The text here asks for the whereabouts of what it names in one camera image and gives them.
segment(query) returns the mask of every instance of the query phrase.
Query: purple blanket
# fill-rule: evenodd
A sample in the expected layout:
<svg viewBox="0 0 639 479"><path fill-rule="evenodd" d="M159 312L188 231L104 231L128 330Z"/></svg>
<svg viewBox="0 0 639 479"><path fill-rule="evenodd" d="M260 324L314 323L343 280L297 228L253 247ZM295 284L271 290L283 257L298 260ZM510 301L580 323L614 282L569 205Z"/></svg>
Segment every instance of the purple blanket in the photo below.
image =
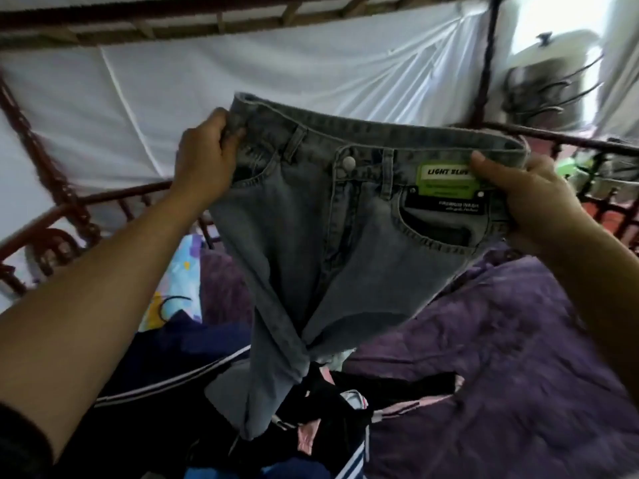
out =
<svg viewBox="0 0 639 479"><path fill-rule="evenodd" d="M454 399L371 427L369 479L616 478L639 470L639 414L562 289L537 259L502 264L508 259L497 255L347 360L348 371L363 374L416 379L455 370L466 378ZM202 275L205 321L250 320L251 299L229 257L203 255Z"/></svg>

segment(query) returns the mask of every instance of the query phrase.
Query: jeans pocket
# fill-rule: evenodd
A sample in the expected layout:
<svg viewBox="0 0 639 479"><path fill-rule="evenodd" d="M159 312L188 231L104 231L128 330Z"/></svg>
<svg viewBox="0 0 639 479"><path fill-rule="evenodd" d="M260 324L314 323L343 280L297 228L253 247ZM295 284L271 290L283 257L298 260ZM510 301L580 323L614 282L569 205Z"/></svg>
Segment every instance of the jeans pocket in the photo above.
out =
<svg viewBox="0 0 639 479"><path fill-rule="evenodd" d="M435 211L428 205L406 201L404 188L392 201L395 226L420 244L445 251L473 252L488 231L489 218L484 215L463 215L455 211Z"/></svg>
<svg viewBox="0 0 639 479"><path fill-rule="evenodd" d="M244 142L237 153L232 188L243 188L258 184L268 176L277 163L279 155L266 143Z"/></svg>

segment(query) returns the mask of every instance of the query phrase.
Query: jeans waistband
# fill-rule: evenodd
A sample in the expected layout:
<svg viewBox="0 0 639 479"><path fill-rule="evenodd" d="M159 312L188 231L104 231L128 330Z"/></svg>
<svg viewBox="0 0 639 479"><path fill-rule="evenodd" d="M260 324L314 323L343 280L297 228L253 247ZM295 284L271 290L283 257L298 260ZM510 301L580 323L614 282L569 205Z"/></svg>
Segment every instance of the jeans waistband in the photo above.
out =
<svg viewBox="0 0 639 479"><path fill-rule="evenodd" d="M517 167L523 165L529 152L524 140L510 136L348 119L245 93L235 94L229 124L244 124L285 158L294 150L302 158L327 162L335 160L337 153L353 156L358 171L352 172L351 178L368 179L371 172L365 168L381 165L384 155L391 154L394 173L399 177L395 184L415 184L417 168L425 161L466 162L475 149L487 158Z"/></svg>

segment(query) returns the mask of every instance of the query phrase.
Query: jeans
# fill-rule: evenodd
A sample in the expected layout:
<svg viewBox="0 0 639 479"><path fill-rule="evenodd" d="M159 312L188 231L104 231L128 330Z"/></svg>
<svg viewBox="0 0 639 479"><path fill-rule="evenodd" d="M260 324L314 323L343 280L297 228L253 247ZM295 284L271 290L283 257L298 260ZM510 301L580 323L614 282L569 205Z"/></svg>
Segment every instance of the jeans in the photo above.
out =
<svg viewBox="0 0 639 479"><path fill-rule="evenodd" d="M422 196L420 184L453 171L447 181L468 178L460 168L473 149L511 167L529 149L503 135L344 119L249 94L231 107L229 129L240 125L233 184L210 212L255 298L251 361L206 395L251 439L309 362L410 319L507 229L499 191L482 186L468 205Z"/></svg>

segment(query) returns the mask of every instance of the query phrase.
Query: green label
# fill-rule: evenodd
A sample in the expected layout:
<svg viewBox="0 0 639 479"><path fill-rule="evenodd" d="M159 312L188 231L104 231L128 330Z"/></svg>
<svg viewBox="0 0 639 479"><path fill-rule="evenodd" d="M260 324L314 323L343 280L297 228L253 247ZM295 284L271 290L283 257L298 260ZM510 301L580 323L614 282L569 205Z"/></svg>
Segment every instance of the green label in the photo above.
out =
<svg viewBox="0 0 639 479"><path fill-rule="evenodd" d="M482 197L477 192L489 188L475 178L464 163L428 161L417 170L417 191L425 197L470 200Z"/></svg>

